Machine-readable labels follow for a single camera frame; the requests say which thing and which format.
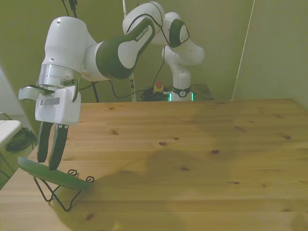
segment black wire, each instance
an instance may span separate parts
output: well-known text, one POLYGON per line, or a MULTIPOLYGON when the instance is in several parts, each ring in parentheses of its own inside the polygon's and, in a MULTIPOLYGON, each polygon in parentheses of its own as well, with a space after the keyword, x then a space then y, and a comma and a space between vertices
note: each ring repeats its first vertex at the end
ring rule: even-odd
POLYGON ((76 10, 73 10, 74 17, 77 18, 76 10))
POLYGON ((80 88, 79 91, 80 91, 80 90, 88 89, 88 88, 92 87, 92 85, 93 85, 93 83, 91 83, 90 85, 86 86, 85 88, 80 88))
POLYGON ((126 97, 128 97, 128 96, 131 96, 131 95, 133 95, 133 94, 136 94, 137 92, 146 91, 146 90, 137 90, 137 91, 135 91, 135 92, 133 92, 133 93, 131 93, 131 94, 129 94, 129 95, 126 95, 126 96, 117 96, 116 93, 115 93, 114 86, 113 86, 113 84, 112 84, 112 82, 111 82, 110 80, 109 80, 109 83, 111 84, 112 92, 114 93, 114 95, 115 95, 118 99, 126 98, 126 97))
POLYGON ((11 178, 9 175, 7 175, 5 172, 3 172, 2 170, 0 170, 0 172, 3 174, 3 175, 5 175, 7 178, 11 178))
POLYGON ((154 102, 154 101, 167 101, 169 95, 164 95, 162 92, 156 92, 153 94, 152 88, 145 91, 142 95, 143 102, 154 102))
POLYGON ((182 42, 180 45, 178 45, 178 46, 172 46, 172 45, 169 43, 169 41, 168 41, 168 39, 167 39, 167 37, 166 37, 166 35, 165 35, 165 33, 164 33, 163 27, 162 27, 151 15, 149 15, 148 13, 140 14, 138 17, 136 17, 136 18, 131 22, 131 24, 129 25, 126 34, 129 32, 131 26, 135 23, 135 21, 136 21, 138 18, 143 17, 143 16, 149 16, 150 18, 153 19, 153 21, 154 21, 154 22, 159 26, 159 28, 162 30, 162 33, 163 33, 163 35, 164 35, 164 38, 165 38, 165 40, 166 40, 168 46, 171 47, 171 48, 176 48, 176 47, 182 45, 182 44, 185 43, 187 40, 189 40, 189 38, 190 38, 190 36, 191 36, 190 33, 189 33, 189 31, 188 31, 188 29, 187 29, 187 27, 186 27, 186 30, 187 30, 187 33, 188 33, 188 38, 187 38, 184 42, 182 42))
POLYGON ((64 5, 64 7, 65 7, 65 10, 66 10, 67 16, 69 16, 69 13, 68 13, 68 10, 67 10, 67 7, 66 7, 66 4, 65 4, 64 0, 62 0, 62 2, 63 2, 63 5, 64 5))
POLYGON ((94 91, 95 99, 96 99, 96 102, 99 103, 100 100, 99 100, 99 98, 98 98, 98 94, 97 94, 97 90, 96 90, 95 84, 96 84, 96 82, 92 82, 92 86, 93 86, 93 91, 94 91))
POLYGON ((154 94, 154 85, 155 85, 155 81, 156 81, 156 79, 157 79, 158 74, 160 73, 160 71, 162 70, 162 68, 163 68, 163 66, 164 66, 164 64, 165 64, 165 48, 166 48, 166 47, 164 47, 163 63, 162 63, 162 65, 161 65, 159 71, 157 72, 157 74, 156 74, 156 76, 155 76, 155 78, 154 78, 154 81, 153 81, 153 94, 154 94))

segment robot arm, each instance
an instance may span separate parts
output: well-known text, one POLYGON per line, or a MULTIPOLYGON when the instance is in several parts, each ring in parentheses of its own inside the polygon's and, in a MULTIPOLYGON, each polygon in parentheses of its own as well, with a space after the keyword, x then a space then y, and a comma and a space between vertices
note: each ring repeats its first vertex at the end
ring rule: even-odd
POLYGON ((37 86, 19 90, 20 100, 36 101, 35 117, 41 121, 38 162, 46 161, 53 124, 50 170, 56 170, 61 161, 68 127, 79 121, 81 96, 76 80, 80 77, 90 81, 129 77, 151 41, 168 45, 164 49, 165 60, 174 76, 183 69, 179 65, 202 61, 204 51, 189 40, 188 30, 180 17, 175 13, 164 14, 156 2, 142 4, 123 21, 124 36, 101 43, 94 41, 86 24, 79 19, 59 17, 53 20, 37 86))
POLYGON ((46 161, 51 127, 55 124, 49 168, 56 170, 60 164, 68 127, 77 123, 80 115, 81 96, 76 79, 129 77, 154 35, 154 24, 145 17, 126 35, 98 44, 79 19, 60 17, 52 22, 38 86, 19 91, 19 99, 36 100, 35 116, 41 121, 38 162, 46 161))

